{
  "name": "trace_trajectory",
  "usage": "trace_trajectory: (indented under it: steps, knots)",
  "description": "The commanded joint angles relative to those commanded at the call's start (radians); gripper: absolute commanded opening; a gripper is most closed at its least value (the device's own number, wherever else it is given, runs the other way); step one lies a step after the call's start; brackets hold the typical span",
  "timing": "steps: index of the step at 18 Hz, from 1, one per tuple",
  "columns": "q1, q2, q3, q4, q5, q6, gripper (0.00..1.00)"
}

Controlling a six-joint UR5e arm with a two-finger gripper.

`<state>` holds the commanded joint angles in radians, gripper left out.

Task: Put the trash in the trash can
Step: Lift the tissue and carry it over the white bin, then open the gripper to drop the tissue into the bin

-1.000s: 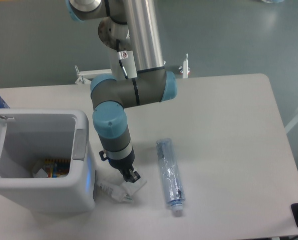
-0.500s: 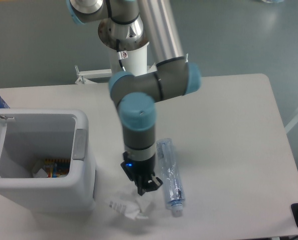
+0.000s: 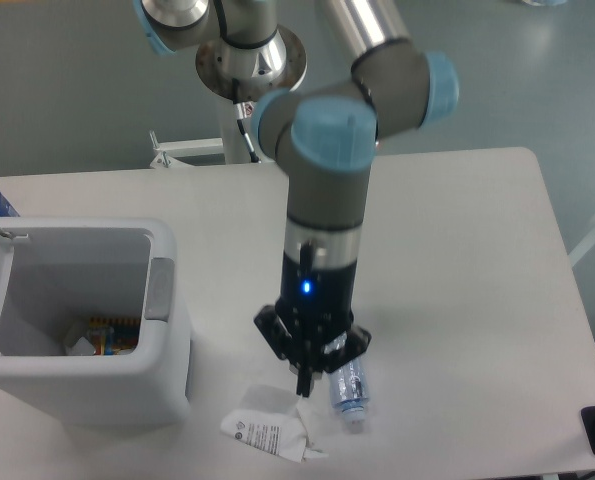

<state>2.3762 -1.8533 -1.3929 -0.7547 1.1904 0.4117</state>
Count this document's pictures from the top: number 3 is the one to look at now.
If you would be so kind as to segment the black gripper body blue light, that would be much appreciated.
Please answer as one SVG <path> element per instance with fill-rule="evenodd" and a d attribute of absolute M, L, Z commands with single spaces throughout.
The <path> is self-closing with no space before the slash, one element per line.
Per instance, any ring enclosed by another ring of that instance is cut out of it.
<path fill-rule="evenodd" d="M 315 374 L 324 372 L 324 346 L 355 325 L 352 297 L 356 267 L 356 262 L 341 268 L 306 267 L 289 256 L 283 258 L 276 303 L 297 310 L 304 321 L 306 336 L 313 344 Z"/>

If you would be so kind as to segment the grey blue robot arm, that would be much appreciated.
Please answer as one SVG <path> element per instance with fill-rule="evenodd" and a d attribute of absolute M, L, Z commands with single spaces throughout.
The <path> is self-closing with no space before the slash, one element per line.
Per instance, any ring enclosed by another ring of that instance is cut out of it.
<path fill-rule="evenodd" d="M 458 102 L 453 64 L 413 44 L 391 1 L 324 1 L 320 8 L 351 57 L 341 83 L 300 94 L 305 53 L 281 26 L 273 1 L 137 1 L 152 49 L 196 47 L 204 84 L 238 105 L 251 159 L 286 174 L 288 197 L 280 294 L 255 325 L 308 396 L 314 381 L 362 355 L 352 295 L 371 165 L 379 141 L 450 115 Z"/>

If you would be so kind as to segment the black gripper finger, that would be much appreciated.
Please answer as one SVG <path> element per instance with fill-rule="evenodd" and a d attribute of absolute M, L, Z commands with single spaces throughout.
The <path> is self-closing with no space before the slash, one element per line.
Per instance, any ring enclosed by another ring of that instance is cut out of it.
<path fill-rule="evenodd" d="M 372 340 L 371 333 L 353 325 L 349 330 L 326 344 L 323 348 L 322 369 L 332 373 L 363 355 Z"/>
<path fill-rule="evenodd" d="M 284 303 L 265 305 L 253 320 L 276 357 L 288 361 L 297 376 L 296 394 L 308 398 L 313 389 L 312 341 L 299 312 Z"/>

